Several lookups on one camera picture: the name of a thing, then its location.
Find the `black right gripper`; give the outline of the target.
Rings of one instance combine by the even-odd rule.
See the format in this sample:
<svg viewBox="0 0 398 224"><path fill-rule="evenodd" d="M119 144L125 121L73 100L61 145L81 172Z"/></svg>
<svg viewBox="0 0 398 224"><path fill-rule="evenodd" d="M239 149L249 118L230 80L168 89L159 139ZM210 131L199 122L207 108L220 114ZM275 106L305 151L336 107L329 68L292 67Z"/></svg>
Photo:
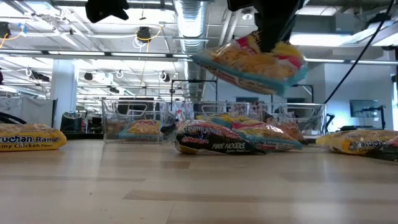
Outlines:
<svg viewBox="0 0 398 224"><path fill-rule="evenodd" d="M255 25L261 32L259 48L270 52L283 34L294 23L296 13L304 6L305 0L254 0Z"/></svg>

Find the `blue Maruchan ramen packet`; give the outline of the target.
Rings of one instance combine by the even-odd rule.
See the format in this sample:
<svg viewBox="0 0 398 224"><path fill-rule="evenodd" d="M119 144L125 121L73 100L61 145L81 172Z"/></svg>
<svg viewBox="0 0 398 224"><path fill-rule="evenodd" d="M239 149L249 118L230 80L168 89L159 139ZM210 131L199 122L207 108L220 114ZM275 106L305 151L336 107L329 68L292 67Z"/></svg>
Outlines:
<svg viewBox="0 0 398 224"><path fill-rule="evenodd" d="M136 120L122 130L118 136L126 139L158 139L161 124L160 121L152 119Z"/></svg>
<svg viewBox="0 0 398 224"><path fill-rule="evenodd" d="M307 62L295 46L279 41L271 51L261 52L260 45L261 33L253 31L190 58L219 79L264 95L282 96L307 76Z"/></svg>
<svg viewBox="0 0 398 224"><path fill-rule="evenodd" d="M275 124L265 123L247 116L216 114L198 118L224 126L265 152L301 150L302 143Z"/></svg>

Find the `yellow Maruchan ramen packet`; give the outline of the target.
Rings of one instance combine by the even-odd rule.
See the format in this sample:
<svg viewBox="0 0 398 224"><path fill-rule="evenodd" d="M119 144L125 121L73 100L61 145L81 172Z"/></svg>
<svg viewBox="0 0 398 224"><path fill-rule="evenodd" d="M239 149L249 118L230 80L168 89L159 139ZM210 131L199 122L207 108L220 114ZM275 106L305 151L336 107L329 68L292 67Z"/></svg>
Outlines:
<svg viewBox="0 0 398 224"><path fill-rule="evenodd" d="M338 131L316 139L316 145L339 154L364 156L380 150L383 145L398 136L398 131L384 129L357 129Z"/></svg>
<svg viewBox="0 0 398 224"><path fill-rule="evenodd" d="M66 144L65 135L46 124L0 124L0 152L55 150Z"/></svg>

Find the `clear plastic bin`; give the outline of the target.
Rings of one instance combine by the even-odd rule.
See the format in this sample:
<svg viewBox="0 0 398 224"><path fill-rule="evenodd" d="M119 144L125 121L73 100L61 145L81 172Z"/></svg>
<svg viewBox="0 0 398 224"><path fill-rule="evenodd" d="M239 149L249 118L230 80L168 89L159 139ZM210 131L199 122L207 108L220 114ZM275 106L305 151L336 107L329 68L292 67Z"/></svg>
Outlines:
<svg viewBox="0 0 398 224"><path fill-rule="evenodd" d="M317 138L326 133L326 105L315 103L265 103L261 107L265 123L295 122L302 135Z"/></svg>
<svg viewBox="0 0 398 224"><path fill-rule="evenodd" d="M231 126L234 122L243 122L255 115L250 103L199 101L182 105L182 118L209 121L222 126Z"/></svg>
<svg viewBox="0 0 398 224"><path fill-rule="evenodd" d="M103 100L101 102L102 125L105 143L162 144L162 132L158 139L126 139L118 134L133 121L152 119L166 124L168 106L166 102L154 100Z"/></svg>

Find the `white pillar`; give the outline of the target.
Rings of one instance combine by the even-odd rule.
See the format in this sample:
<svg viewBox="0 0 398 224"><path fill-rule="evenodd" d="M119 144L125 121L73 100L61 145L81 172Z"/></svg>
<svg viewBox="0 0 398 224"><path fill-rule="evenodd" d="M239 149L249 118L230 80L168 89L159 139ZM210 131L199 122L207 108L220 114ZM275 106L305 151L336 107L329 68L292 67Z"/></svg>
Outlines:
<svg viewBox="0 0 398 224"><path fill-rule="evenodd" d="M60 129L62 115L75 111L79 69L71 60L53 60L50 99L56 100L53 126Z"/></svg>

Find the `black floor appliance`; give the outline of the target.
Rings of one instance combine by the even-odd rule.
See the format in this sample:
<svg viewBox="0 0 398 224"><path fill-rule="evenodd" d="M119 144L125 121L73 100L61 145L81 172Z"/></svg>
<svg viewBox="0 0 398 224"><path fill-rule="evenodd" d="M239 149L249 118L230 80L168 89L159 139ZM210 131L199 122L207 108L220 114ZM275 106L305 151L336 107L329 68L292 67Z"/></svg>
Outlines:
<svg viewBox="0 0 398 224"><path fill-rule="evenodd" d="M75 111L67 111L62 114L60 130L64 133L81 132L82 115Z"/></svg>

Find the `grey partition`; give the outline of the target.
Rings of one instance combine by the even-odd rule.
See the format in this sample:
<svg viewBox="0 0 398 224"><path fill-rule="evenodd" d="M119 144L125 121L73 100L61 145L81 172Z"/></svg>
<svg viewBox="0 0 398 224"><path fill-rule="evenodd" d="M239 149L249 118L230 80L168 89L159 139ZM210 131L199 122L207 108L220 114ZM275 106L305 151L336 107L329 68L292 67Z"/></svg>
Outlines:
<svg viewBox="0 0 398 224"><path fill-rule="evenodd" d="M39 98L0 98L0 112L20 118L27 123L53 126L56 100Z"/></svg>

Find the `black frame stand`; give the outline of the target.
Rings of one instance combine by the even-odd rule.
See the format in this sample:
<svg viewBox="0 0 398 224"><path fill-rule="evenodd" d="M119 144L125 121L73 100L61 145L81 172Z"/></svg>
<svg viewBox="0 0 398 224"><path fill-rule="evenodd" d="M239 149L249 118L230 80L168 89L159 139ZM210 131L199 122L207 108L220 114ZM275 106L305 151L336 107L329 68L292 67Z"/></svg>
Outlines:
<svg viewBox="0 0 398 224"><path fill-rule="evenodd" d="M218 81L217 80L198 80L198 79L176 79L170 81L170 102L177 99L177 90L186 90L187 94L182 97L185 101L203 101L205 95L205 84L213 83L215 91L215 100L218 99Z"/></svg>
<svg viewBox="0 0 398 224"><path fill-rule="evenodd" d="M294 84L292 85L292 87L302 87L311 97L311 103L314 103L315 99L314 99L314 87L313 85L310 84Z"/></svg>

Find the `silver ventilation duct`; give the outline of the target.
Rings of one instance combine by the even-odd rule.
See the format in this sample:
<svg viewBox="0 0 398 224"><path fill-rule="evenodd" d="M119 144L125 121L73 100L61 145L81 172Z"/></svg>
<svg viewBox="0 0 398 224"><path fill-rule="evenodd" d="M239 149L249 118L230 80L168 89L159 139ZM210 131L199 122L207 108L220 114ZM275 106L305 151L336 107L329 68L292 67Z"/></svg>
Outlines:
<svg viewBox="0 0 398 224"><path fill-rule="evenodd" d="M205 19L208 3L199 0L174 0L177 13L177 27L183 54L197 54L205 48ZM204 80L205 72L193 62L184 62L186 80ZM187 99L200 101L203 83L187 83Z"/></svg>

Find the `wall monitor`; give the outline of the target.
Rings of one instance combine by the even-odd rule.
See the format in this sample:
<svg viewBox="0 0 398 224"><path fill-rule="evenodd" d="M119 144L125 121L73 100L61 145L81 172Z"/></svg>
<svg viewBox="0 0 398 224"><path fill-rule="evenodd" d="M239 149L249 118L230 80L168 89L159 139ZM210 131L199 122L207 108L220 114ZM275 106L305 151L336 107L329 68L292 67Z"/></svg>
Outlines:
<svg viewBox="0 0 398 224"><path fill-rule="evenodd" d="M350 115L353 118L375 118L379 108L377 100L350 100Z"/></svg>

